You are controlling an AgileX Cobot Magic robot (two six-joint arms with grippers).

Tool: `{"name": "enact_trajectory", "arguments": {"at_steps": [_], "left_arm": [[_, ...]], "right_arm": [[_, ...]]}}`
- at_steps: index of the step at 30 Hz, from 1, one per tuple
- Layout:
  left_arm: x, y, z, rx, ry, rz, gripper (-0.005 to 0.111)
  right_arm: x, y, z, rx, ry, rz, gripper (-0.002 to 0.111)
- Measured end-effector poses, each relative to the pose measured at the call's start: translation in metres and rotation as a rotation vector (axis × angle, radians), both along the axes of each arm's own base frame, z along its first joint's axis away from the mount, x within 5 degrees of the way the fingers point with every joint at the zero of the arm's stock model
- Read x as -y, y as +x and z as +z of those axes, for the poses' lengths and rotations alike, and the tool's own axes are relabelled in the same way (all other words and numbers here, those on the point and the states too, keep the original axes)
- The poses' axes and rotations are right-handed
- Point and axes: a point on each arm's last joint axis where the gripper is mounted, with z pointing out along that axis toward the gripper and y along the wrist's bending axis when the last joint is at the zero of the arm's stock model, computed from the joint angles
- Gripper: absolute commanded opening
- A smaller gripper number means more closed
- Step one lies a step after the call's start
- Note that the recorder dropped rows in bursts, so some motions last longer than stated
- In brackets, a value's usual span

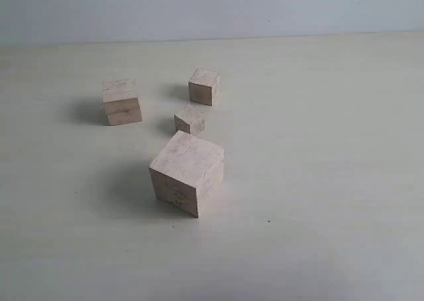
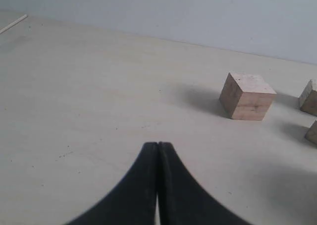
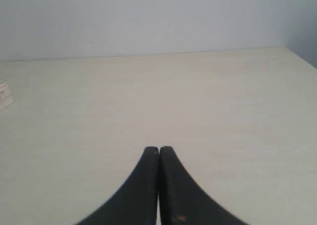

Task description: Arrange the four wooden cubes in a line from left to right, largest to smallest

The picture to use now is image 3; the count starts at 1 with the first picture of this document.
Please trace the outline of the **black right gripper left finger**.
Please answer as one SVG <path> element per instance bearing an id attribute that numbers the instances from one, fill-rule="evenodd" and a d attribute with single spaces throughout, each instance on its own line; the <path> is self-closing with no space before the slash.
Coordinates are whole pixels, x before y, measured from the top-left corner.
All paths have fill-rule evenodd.
<path id="1" fill-rule="evenodd" d="M 80 225 L 155 225 L 159 150 L 146 147 L 121 187 Z"/>

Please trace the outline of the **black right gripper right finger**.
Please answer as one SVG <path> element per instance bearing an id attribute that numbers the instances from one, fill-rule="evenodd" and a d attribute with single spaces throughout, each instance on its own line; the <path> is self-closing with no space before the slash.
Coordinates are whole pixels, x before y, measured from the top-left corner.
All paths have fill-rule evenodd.
<path id="1" fill-rule="evenodd" d="M 170 146 L 160 149 L 159 210 L 162 225 L 243 225 L 190 176 Z"/>

